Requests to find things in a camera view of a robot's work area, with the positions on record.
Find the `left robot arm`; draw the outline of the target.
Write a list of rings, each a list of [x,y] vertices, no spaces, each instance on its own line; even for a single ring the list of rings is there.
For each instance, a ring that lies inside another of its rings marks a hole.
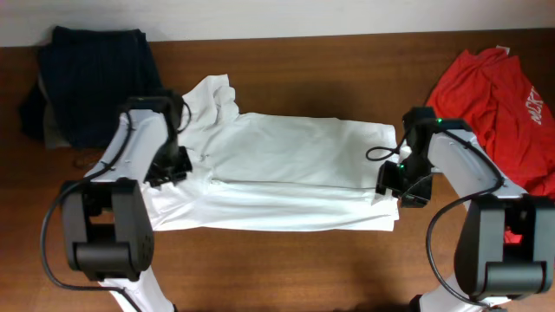
[[[80,181],[61,189],[58,207],[66,257],[91,281],[89,291],[111,292],[126,311],[174,311],[153,274],[153,226],[142,185],[176,184],[193,166],[179,135],[191,114],[179,95],[162,90],[130,97],[106,152]]]

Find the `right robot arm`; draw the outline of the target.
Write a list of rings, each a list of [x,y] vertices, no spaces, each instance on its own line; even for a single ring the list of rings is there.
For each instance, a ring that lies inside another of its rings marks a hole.
[[[501,311],[506,302],[547,292],[554,279],[554,202],[513,183],[482,150],[462,119],[436,117],[431,107],[413,107],[402,117],[400,147],[378,157],[375,190],[402,207],[422,208],[431,199],[432,177],[445,176],[458,199],[433,216],[425,238],[439,287],[415,296],[409,310]],[[445,279],[432,251],[440,217],[458,205],[467,209],[454,253],[454,274]]]

